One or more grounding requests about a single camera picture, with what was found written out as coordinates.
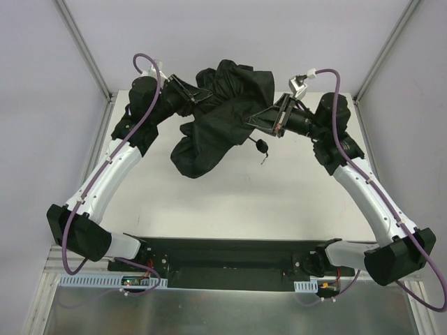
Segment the black folding umbrella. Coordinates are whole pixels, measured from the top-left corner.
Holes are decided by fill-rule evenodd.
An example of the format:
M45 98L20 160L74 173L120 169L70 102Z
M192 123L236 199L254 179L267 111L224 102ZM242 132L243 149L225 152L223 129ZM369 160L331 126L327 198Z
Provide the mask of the black folding umbrella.
M212 95L192 109L193 121L182 124L181 140L170 159L185 177L207 174L253 131L244 120L273 104L274 75L267 70L224 59L196 75L197 86Z

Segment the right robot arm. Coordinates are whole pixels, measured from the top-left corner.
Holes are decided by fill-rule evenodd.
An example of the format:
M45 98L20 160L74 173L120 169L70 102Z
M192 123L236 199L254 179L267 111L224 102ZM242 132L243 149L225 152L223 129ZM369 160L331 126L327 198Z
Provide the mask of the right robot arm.
M319 244L309 262L317 276L331 267L366 271L386 286L422 269L436 237L421 230L389 198L365 159L362 149L347 133L351 116L345 96L334 100L324 94L315 112L291 94L267 109L245 118L245 123L274 137L290 131L311 139L316 160L348 192L374 233L376 241L351 242L331 239Z

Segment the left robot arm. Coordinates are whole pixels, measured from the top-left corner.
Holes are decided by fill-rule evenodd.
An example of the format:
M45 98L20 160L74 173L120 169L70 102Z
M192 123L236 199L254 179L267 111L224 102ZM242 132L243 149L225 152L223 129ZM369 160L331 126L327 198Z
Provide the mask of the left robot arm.
M102 228L105 210L124 178L155 141L157 126L174 114L189 116L210 96L210 90L175 75L161 83L150 76L134 80L124 114L98 165L65 204L53 204L47 211L55 242L94 262L104 257L136 258L143 249L141 241Z

